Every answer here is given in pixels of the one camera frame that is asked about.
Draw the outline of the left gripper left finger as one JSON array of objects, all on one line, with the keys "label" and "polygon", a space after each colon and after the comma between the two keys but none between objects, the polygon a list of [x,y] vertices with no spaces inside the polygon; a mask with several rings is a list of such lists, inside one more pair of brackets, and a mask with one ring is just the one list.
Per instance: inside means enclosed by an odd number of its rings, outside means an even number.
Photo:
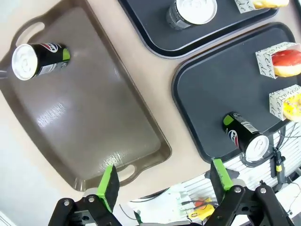
[{"label": "left gripper left finger", "polygon": [[108,166],[102,176],[96,194],[60,199],[49,221],[50,226],[120,226],[113,214],[120,184],[117,169]]}]

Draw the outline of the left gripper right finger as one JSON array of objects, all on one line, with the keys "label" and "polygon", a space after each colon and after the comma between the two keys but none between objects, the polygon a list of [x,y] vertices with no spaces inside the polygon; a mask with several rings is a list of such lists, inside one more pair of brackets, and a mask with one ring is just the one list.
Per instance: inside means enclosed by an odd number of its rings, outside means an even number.
[{"label": "left gripper right finger", "polygon": [[213,159],[210,180],[218,207],[207,220],[208,226],[230,226],[239,215],[246,215],[253,226],[292,226],[273,189],[263,183],[254,191],[234,185],[223,162]]}]

